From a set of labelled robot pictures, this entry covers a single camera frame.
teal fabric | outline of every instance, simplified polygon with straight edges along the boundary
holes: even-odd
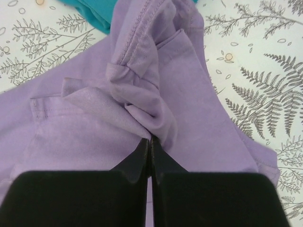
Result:
[[[115,4],[118,0],[59,0],[74,6],[96,29],[109,34]]]

purple garment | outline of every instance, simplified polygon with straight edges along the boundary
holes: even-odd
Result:
[[[2,94],[0,202],[24,171],[108,170],[151,134],[188,171],[277,184],[276,153],[244,135],[213,90],[203,28],[191,0],[119,0],[108,37]]]

folded fabric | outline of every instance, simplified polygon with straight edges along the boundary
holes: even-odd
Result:
[[[117,0],[59,0],[74,6],[96,29],[109,34],[113,11]]]
[[[203,28],[191,0],[119,0],[108,37],[2,94],[0,201],[22,172],[108,170],[151,134],[188,171],[256,172],[276,185],[276,153],[216,96]]]

white tablecloth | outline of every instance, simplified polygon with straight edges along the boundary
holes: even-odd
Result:
[[[220,101],[248,136],[277,152],[282,205],[291,224],[303,226],[303,0],[200,0],[197,7]],[[103,37],[56,0],[1,0],[0,92]]]

